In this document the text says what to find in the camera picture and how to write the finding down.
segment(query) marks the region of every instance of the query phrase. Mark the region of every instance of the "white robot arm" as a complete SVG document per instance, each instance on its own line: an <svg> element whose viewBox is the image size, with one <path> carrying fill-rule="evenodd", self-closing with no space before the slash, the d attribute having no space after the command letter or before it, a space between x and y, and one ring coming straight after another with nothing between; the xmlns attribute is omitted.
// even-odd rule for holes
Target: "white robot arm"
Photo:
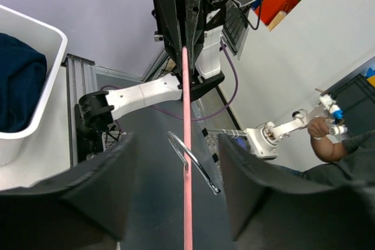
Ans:
<svg viewBox="0 0 375 250"><path fill-rule="evenodd" d="M336 101L328 94L320 96L319 105L309 114L302 114L302 110L293 113L293 121L279 126L273 122L267 122L261 129L246 129L244 131L251 146L251 152L260 158L274 159L278 153L278 143L293 131L304 129L309 122L316 117L333 117L334 121L329 122L329 133L340 135L347 132L343 125L343 112L336 104Z"/></svg>
<svg viewBox="0 0 375 250"><path fill-rule="evenodd" d="M104 132L108 124L129 112L181 99L182 46L186 46L189 53L192 100L220 84L224 80L219 62L220 36L226 15L225 9L222 9L225 5L220 2L154 0L155 40L163 41L167 54L176 63L175 71L133 87L83 96L79 105L85 126Z"/></svg>

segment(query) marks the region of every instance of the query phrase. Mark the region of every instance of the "white wall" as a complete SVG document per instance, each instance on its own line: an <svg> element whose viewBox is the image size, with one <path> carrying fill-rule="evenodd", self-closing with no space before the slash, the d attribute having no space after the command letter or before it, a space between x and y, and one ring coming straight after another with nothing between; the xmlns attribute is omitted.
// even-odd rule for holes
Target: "white wall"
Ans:
<svg viewBox="0 0 375 250"><path fill-rule="evenodd" d="M143 76L161 47L152 0L0 0L61 29L67 51L103 67Z"/></svg>
<svg viewBox="0 0 375 250"><path fill-rule="evenodd" d="M375 56L373 15L373 0L302 0L272 32L264 25L250 31L241 59L234 59L240 89L231 108L240 125L285 122L296 109L312 109L315 88L329 88ZM223 55L221 61L229 99L233 75ZM277 162L296 169L318 163L306 132L293 133L279 152Z"/></svg>

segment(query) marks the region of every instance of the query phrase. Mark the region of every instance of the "red box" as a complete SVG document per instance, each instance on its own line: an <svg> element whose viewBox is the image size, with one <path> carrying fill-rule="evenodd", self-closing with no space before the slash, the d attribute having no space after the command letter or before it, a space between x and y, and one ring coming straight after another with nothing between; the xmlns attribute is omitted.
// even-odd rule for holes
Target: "red box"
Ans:
<svg viewBox="0 0 375 250"><path fill-rule="evenodd" d="M263 0L262 14L260 18L262 22L268 25L276 17L278 12L285 11L286 13L289 13L298 2L298 0Z"/></svg>

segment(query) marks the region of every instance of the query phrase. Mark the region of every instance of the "metal ring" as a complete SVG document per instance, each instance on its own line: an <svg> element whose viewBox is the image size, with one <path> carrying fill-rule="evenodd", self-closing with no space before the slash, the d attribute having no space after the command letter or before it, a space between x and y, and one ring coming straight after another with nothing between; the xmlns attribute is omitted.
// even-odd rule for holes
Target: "metal ring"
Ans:
<svg viewBox="0 0 375 250"><path fill-rule="evenodd" d="M183 152L181 149L190 157L192 162L195 164L195 166L198 168L200 174L203 176L209 187L212 189L213 193L215 195L218 195L221 191L220 189L215 186L215 184L211 181L210 176L207 174L206 170L203 168L203 166L199 163L195 155L192 153L192 151L185 145L184 142L182 142L174 133L171 131L168 132L168 141L177 153L177 155L180 157L185 169L188 169L188 162L186 161Z"/></svg>

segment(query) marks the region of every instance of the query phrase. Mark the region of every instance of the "pink stick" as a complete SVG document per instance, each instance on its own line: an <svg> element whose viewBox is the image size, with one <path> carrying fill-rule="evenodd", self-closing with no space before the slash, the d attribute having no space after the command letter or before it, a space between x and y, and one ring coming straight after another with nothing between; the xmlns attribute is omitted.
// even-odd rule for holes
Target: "pink stick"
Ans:
<svg viewBox="0 0 375 250"><path fill-rule="evenodd" d="M192 129L190 113L190 81L189 81L188 49L182 48L182 90L183 90L183 141L192 148ZM183 170L183 240L184 250L193 249L193 204L192 204L192 161L185 153L188 169Z"/></svg>

